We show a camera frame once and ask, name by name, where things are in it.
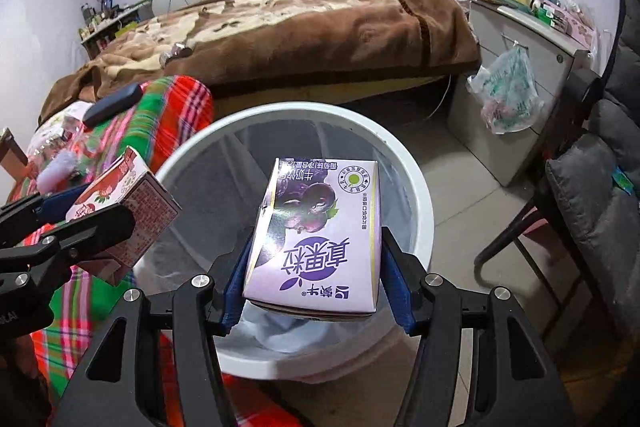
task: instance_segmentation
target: purple milk drink box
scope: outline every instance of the purple milk drink box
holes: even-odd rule
[[[244,297],[310,319],[368,317],[378,303],[381,241],[377,162],[278,158]]]

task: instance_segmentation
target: plaid blanket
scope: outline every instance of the plaid blanket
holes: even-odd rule
[[[193,134],[213,120],[212,99],[209,90],[188,76],[168,76],[142,86],[144,95],[138,105],[117,115],[91,131],[80,160],[86,172],[74,185],[93,181],[108,169],[127,146],[132,146],[145,159],[153,172]],[[66,182],[58,187],[63,190]],[[37,191],[35,181],[25,179],[14,187],[9,199],[15,201]],[[52,229],[46,225],[24,241],[34,245],[40,236]],[[51,399],[59,400],[84,350],[89,346],[93,331],[100,327],[116,301],[134,285],[129,274],[117,287],[92,277],[77,266],[72,268],[71,279],[58,289],[50,307],[54,321],[48,328],[36,331],[33,339],[38,366],[47,378]],[[165,402],[172,426],[182,425],[175,384],[172,346],[163,340],[162,380]],[[225,375],[225,383],[236,407],[239,423],[246,427],[261,425],[299,426],[293,415],[276,406],[267,397],[258,399],[256,383],[234,379]],[[251,403],[244,397],[253,396]]]

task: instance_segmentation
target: bed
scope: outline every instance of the bed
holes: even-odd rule
[[[174,42],[193,55],[162,69]],[[478,64],[454,0],[206,0],[140,25],[59,79],[40,123],[73,100],[171,74],[206,84],[220,117],[285,100],[349,102]]]

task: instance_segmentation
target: white trash bin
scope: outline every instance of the white trash bin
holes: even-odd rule
[[[284,102],[214,122],[164,163],[157,177],[183,210],[136,264],[138,286],[148,295],[176,289],[229,252],[238,231],[255,223],[277,157],[378,161],[382,225],[428,268],[433,208],[424,177],[407,149],[356,112],[322,103]],[[215,343],[224,373],[324,381],[372,360],[388,347],[394,331],[380,285],[378,311],[364,321],[308,321],[247,303],[240,323]]]

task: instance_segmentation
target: plastic bag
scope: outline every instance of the plastic bag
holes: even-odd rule
[[[531,127],[543,105],[527,52],[517,44],[470,76],[467,87],[482,103],[482,119],[494,134]]]

